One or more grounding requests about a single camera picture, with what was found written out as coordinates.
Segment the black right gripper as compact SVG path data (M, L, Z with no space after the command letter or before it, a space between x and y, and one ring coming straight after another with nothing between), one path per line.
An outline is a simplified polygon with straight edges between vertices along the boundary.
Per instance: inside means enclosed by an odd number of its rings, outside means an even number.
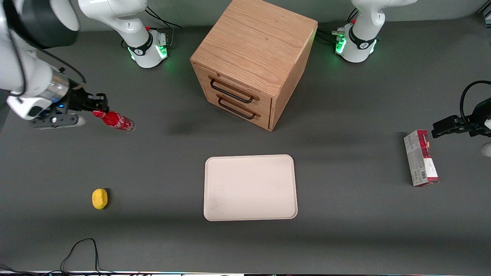
M67 114L69 110L74 110L77 112L109 112L107 96L105 93L97 93L92 95L91 93L86 92L83 88L74 90L74 87L78 84L79 83L77 82L69 82L69 90L66 96L59 101L60 114ZM93 100L96 105L91 106L91 100Z

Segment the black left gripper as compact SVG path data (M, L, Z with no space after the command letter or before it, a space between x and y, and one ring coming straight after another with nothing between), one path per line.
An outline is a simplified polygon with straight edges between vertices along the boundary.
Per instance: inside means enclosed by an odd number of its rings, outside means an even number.
M468 123L472 127L469 131L465 119L457 115L451 115L433 124L432 137L434 139L451 133L469 132L470 137L491 136L491 98L488 98L476 105L471 115L466 116Z

